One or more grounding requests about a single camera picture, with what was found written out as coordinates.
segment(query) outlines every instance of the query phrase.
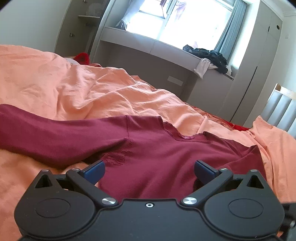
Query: shirt sleeve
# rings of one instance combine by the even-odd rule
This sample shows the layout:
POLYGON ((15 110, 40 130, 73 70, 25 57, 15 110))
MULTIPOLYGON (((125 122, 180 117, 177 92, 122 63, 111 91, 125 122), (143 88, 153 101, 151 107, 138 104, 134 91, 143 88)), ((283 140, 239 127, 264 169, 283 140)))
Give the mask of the shirt sleeve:
POLYGON ((57 121, 0 105, 0 148, 63 168, 128 139, 127 117, 57 121))

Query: wardrobe door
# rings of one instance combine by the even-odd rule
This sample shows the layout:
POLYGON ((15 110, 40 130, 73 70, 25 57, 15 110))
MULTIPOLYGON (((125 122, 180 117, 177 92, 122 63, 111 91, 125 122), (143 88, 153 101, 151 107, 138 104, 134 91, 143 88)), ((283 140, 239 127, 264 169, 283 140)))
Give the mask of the wardrobe door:
POLYGON ((271 14, 269 33, 279 41, 281 35, 282 20, 273 12, 271 14))
POLYGON ((241 104, 239 105, 234 117, 231 120, 233 123, 242 126, 251 113, 266 82, 277 47, 278 41, 270 33, 268 33, 263 53, 250 86, 248 87, 241 104))
POLYGON ((85 51, 91 27, 78 18, 78 15, 85 15, 89 6, 88 1, 72 0, 62 23, 57 39, 55 53, 62 57, 75 56, 85 51))
POLYGON ((267 35, 267 31, 265 31, 261 24, 256 22, 241 66, 233 80, 223 106, 217 114, 219 117, 231 121, 235 115, 235 112, 249 87, 251 79, 256 71, 256 67, 260 62, 267 35))
POLYGON ((256 22, 259 23, 266 32, 270 26, 271 10, 264 3, 260 3, 256 22))

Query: pile of clothes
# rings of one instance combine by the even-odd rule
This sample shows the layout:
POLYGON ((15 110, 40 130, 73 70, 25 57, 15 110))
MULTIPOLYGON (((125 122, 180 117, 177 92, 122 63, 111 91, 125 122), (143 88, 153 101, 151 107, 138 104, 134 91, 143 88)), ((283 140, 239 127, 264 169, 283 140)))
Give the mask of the pile of clothes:
POLYGON ((194 69, 195 73, 199 77, 203 78, 203 75, 205 74, 207 69, 216 69, 219 73, 222 74, 229 73, 227 60, 223 57, 221 53, 214 50, 206 50, 202 48, 194 49, 189 45, 184 46, 183 50, 201 58, 201 61, 198 64, 197 68, 194 69))

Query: orange bedsheet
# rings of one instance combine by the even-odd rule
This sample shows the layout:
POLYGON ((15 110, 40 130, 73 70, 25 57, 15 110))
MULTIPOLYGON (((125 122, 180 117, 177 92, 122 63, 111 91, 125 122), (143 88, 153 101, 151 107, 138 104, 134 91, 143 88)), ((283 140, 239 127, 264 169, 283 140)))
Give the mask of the orange bedsheet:
MULTIPOLYGON (((71 65, 54 53, 0 45, 0 104, 55 120, 160 115, 183 135, 208 131, 245 146, 258 145, 268 183, 277 197, 281 202, 296 201, 296 140, 292 136, 260 117, 249 131, 231 130, 210 114, 123 69, 71 65)), ((14 208, 40 169, 48 167, 6 150, 0 150, 0 165, 0 237, 15 241, 20 233, 14 208)), ((86 165, 75 166, 82 169, 86 165)))

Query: window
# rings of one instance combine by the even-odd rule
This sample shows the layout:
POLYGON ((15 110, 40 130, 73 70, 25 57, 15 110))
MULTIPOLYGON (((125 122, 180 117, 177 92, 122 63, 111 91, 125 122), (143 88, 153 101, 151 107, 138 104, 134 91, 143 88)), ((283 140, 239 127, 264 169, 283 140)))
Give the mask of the window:
POLYGON ((215 48, 231 15, 223 0, 145 0, 127 31, 182 49, 215 48))

